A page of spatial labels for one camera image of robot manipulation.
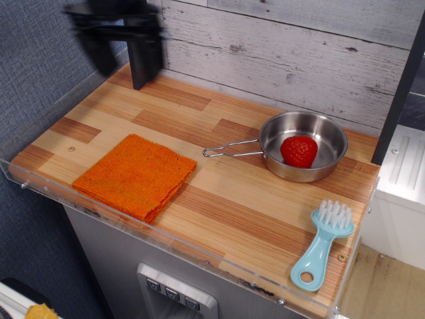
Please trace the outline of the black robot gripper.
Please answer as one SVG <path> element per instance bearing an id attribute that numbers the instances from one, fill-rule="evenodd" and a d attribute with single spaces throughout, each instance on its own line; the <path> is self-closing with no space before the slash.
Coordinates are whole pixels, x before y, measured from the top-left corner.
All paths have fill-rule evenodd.
<path id="1" fill-rule="evenodd" d="M 111 41 L 124 41 L 126 3 L 75 3 L 63 13 L 73 22 L 73 31 L 99 72 L 109 76 L 118 67 Z"/>

